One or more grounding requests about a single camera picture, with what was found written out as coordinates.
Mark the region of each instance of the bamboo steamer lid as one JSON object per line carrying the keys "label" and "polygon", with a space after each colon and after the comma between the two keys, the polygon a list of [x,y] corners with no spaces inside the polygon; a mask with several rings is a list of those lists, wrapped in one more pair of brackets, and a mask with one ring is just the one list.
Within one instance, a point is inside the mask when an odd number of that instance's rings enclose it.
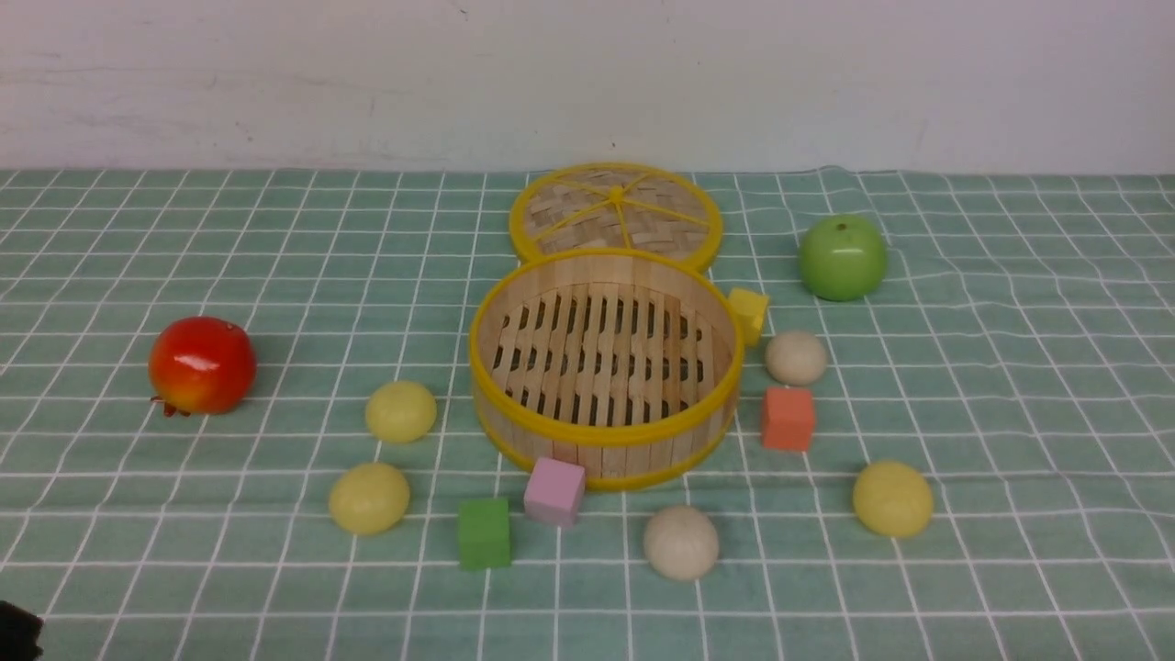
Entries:
{"label": "bamboo steamer lid", "polygon": [[518,195],[510,237],[523,262],[580,248],[634,248],[701,272],[721,242],[721,213],[692,181],[637,163],[551,171]]}

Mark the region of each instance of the apple stem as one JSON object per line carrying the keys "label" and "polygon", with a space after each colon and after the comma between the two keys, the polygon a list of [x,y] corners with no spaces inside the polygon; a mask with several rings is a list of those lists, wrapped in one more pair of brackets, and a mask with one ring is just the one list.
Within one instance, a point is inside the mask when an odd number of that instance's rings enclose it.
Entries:
{"label": "apple stem", "polygon": [[175,406],[173,406],[173,405],[163,402],[163,398],[161,398],[159,396],[153,397],[150,399],[150,402],[153,402],[153,403],[163,403],[163,418],[172,418],[176,413],[179,413],[180,416],[182,416],[184,418],[188,418],[189,416],[192,416],[189,412],[187,412],[187,411],[180,411],[180,410],[175,409]]}

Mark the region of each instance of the white wall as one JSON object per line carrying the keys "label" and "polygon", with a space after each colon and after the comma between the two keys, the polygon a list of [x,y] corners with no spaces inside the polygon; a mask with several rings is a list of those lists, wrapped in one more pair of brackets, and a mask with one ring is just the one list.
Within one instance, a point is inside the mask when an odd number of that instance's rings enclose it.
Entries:
{"label": "white wall", "polygon": [[0,0],[0,167],[1175,171],[1175,0]]}

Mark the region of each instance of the toy apple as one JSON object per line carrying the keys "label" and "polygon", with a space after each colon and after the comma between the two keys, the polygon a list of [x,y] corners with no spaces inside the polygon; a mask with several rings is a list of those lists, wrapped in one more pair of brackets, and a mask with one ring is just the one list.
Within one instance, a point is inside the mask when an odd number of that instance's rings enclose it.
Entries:
{"label": "toy apple", "polygon": [[867,217],[831,215],[800,241],[800,279],[821,298],[851,301],[881,284],[888,258],[881,231]]}
{"label": "toy apple", "polygon": [[173,322],[155,339],[147,363],[152,402],[163,403],[163,416],[228,413],[249,392],[257,358],[240,325],[215,316],[188,316]]}

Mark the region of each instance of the orange cube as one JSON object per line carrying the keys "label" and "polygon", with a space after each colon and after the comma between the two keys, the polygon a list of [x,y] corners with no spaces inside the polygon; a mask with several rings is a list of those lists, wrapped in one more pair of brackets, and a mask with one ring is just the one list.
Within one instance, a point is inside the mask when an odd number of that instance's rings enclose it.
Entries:
{"label": "orange cube", "polygon": [[815,432],[815,403],[807,389],[767,389],[763,397],[763,447],[807,452]]}

